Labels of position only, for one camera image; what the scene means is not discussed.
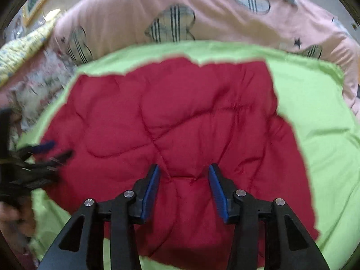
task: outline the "pink fabric with animal pattern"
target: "pink fabric with animal pattern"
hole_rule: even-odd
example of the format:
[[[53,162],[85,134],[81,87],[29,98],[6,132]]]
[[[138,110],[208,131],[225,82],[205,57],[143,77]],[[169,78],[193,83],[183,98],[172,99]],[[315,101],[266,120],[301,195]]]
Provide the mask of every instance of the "pink fabric with animal pattern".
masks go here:
[[[184,40],[262,45],[330,61],[345,73],[343,97],[360,119],[359,45],[308,0],[82,0],[56,24],[50,44],[77,64],[127,46]]]

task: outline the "green fabric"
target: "green fabric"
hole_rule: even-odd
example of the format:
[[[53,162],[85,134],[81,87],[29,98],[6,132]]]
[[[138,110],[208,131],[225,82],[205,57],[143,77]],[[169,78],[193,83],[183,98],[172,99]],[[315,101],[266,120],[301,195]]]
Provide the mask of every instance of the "green fabric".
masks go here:
[[[342,99],[342,71],[324,61],[259,46],[196,41],[127,48],[84,65],[77,73],[125,73],[179,55],[201,64],[266,60],[278,94],[278,112],[292,124],[308,168],[320,232],[317,244],[330,269],[342,267],[360,241],[360,126]],[[39,142],[75,80],[42,114],[33,131],[21,137],[23,145]],[[34,193],[34,209],[38,232],[32,246],[41,257],[69,215],[41,190]],[[108,242],[105,247],[108,255]],[[143,260],[143,269],[165,270],[168,266]]]

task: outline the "red quilted fabric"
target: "red quilted fabric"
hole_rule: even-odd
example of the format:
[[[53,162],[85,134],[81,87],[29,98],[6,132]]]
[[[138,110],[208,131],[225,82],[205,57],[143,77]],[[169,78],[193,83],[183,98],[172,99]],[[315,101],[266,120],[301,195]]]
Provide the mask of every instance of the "red quilted fabric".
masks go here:
[[[52,155],[75,151],[47,193],[73,213],[87,198],[131,189],[157,163],[152,219],[136,228],[139,253],[183,269],[225,270],[234,227],[217,215],[204,169],[218,163],[256,198],[285,199],[316,238],[305,166],[276,109],[264,62],[176,58],[127,76],[82,75],[44,135],[57,143]]]

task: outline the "person's hand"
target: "person's hand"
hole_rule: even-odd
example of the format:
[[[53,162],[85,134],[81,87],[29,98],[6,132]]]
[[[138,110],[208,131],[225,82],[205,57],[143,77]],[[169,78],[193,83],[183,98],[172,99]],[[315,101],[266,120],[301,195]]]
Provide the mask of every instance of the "person's hand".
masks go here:
[[[36,222],[32,210],[31,197],[22,200],[20,211],[16,208],[0,202],[0,230],[14,252],[24,251],[23,242],[19,240],[16,230],[25,236],[33,236],[35,233]]]

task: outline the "yellow cloth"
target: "yellow cloth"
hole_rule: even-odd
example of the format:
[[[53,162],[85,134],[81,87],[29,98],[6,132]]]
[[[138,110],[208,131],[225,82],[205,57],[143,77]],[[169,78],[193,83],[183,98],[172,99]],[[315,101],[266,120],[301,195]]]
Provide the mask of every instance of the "yellow cloth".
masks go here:
[[[44,45],[55,22],[56,19],[53,19],[26,37],[12,40],[0,49],[0,87]]]

